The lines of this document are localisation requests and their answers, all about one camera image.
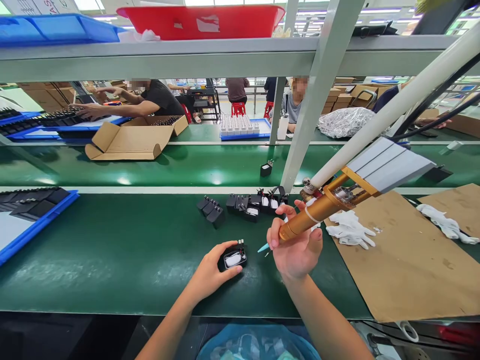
white glove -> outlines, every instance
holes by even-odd
[[[438,211],[433,206],[427,204],[420,204],[416,209],[421,212],[422,215],[430,218],[430,221],[437,225],[447,238],[460,239],[462,243],[469,245],[480,243],[478,237],[470,237],[461,232],[458,222],[445,217],[446,212]]]
[[[336,237],[340,244],[360,245],[365,250],[369,249],[368,245],[375,247],[375,243],[365,234],[370,236],[375,236],[376,234],[359,223],[359,218],[355,215],[355,211],[345,212],[342,210],[342,212],[330,216],[329,219],[334,223],[338,223],[338,226],[327,226],[326,231],[331,236]]]

white bottle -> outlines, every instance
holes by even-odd
[[[285,140],[287,137],[287,129],[289,127],[289,115],[284,114],[278,123],[278,130],[276,132],[276,138],[278,140]]]

metal shelf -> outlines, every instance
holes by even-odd
[[[457,36],[352,38],[338,76],[417,75]],[[4,48],[3,82],[197,77],[275,77],[310,74],[319,39],[105,43]],[[467,75],[480,75],[480,65]]]

white tube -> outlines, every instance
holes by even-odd
[[[413,81],[360,129],[311,178],[310,183],[319,188],[351,159],[360,153],[389,125],[411,108],[419,99],[443,83],[480,52],[480,21],[431,62]]]

brown cardboard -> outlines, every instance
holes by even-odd
[[[376,93],[377,92],[377,88],[374,87],[374,86],[365,86],[365,85],[355,85],[355,87],[353,88],[353,90],[351,91],[350,95],[352,96],[352,98],[356,98],[361,92],[362,90],[370,90],[371,92],[374,92]],[[370,95],[369,93],[362,93],[358,99],[359,100],[370,100],[372,98],[372,95]]]
[[[342,90],[332,87],[328,93],[328,97],[338,97],[342,93]]]
[[[336,77],[335,83],[337,84],[351,84],[355,80],[354,77]]]
[[[346,87],[346,86],[335,85],[334,88],[340,90],[340,91],[341,91],[341,94],[344,94],[344,93],[347,91],[347,87]]]
[[[446,127],[480,139],[480,119],[458,114],[451,118]]]
[[[45,111],[54,111],[62,109],[60,105],[47,90],[24,90],[38,105]]]
[[[152,126],[156,122],[163,122],[170,116],[146,116],[146,117],[136,117],[133,120],[130,120],[124,124],[123,127],[132,127],[132,126]],[[177,121],[173,123],[173,135],[178,136],[180,133],[189,126],[189,121],[187,117],[183,115]]]
[[[68,106],[74,102],[75,90],[72,87],[61,87],[59,88],[60,92],[67,98],[68,102],[64,100],[62,95],[59,94],[57,89],[48,89],[46,90],[55,100],[62,106]]]
[[[355,208],[376,247],[334,242],[381,323],[480,314],[480,264],[395,191]],[[336,226],[330,220],[325,225]]]
[[[118,126],[102,124],[85,145],[85,153],[93,161],[154,160],[167,146],[173,125]]]
[[[352,101],[352,96],[348,95],[348,94],[340,94],[338,95],[338,99],[336,100],[336,104],[337,103],[346,103],[347,105],[350,104],[350,102]]]
[[[471,183],[418,200],[446,212],[445,217],[454,219],[468,236],[480,238],[480,186]]]

